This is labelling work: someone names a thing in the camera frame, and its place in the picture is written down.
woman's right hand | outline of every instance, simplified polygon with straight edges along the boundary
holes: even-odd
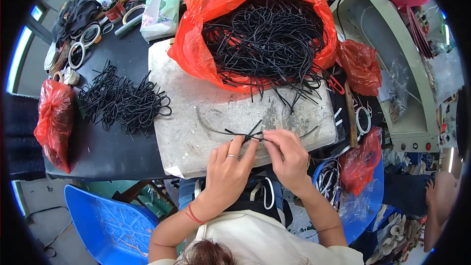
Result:
[[[311,191],[312,180],[307,173],[309,154],[299,136],[284,129],[265,130],[263,139],[280,183],[300,198]]]

woman's left hand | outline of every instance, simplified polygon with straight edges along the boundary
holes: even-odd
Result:
[[[208,221],[219,215],[235,203],[244,191],[256,160],[259,141],[252,138],[244,156],[238,159],[242,142],[244,136],[238,135],[233,141],[211,151],[206,186],[191,205],[195,217],[200,221]]]

hand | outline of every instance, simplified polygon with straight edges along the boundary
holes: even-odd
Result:
[[[244,191],[250,171],[255,163],[259,140],[252,138],[244,156],[238,160],[244,136],[221,144],[211,151],[206,175],[206,186],[191,205],[200,221],[208,221],[229,208]]]
[[[430,206],[431,204],[433,205],[435,204],[436,198],[437,189],[435,188],[432,179],[430,179],[430,181],[427,182],[427,186],[425,187],[425,203],[427,206]]]
[[[304,192],[311,191],[312,180],[307,173],[309,155],[300,138],[283,129],[265,130],[263,138],[280,183],[300,198]]]

tangled black cords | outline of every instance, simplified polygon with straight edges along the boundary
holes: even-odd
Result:
[[[314,56],[325,43],[324,24],[311,3],[247,0],[204,23],[202,36],[223,83],[255,86],[261,98],[265,87],[272,86],[291,113],[300,97],[315,102],[310,95],[320,87],[321,77],[312,68],[321,68]],[[236,75],[249,79],[240,82]],[[278,93],[280,86],[296,92],[290,103]]]
[[[93,86],[84,86],[78,97],[85,115],[95,124],[102,122],[103,129],[108,130],[119,119],[123,133],[134,134],[140,130],[146,135],[157,115],[172,114],[170,98],[164,95],[165,91],[159,88],[155,93],[156,85],[147,81],[150,72],[137,88],[129,78],[118,77],[116,67],[110,61],[106,62],[102,72],[95,72],[99,75],[93,79]]]

window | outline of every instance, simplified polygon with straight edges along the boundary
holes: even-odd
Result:
[[[41,15],[43,13],[44,12],[40,8],[38,8],[38,6],[35,6],[31,11],[32,17],[37,21],[41,18]],[[25,56],[24,54],[27,53],[26,47],[32,39],[31,34],[31,30],[24,26],[23,30],[21,31],[18,43],[16,44],[15,53],[13,54],[13,59],[11,61],[10,72],[8,74],[7,92],[9,93],[13,93],[16,78],[19,77],[17,76],[18,69],[20,68],[20,63]]]

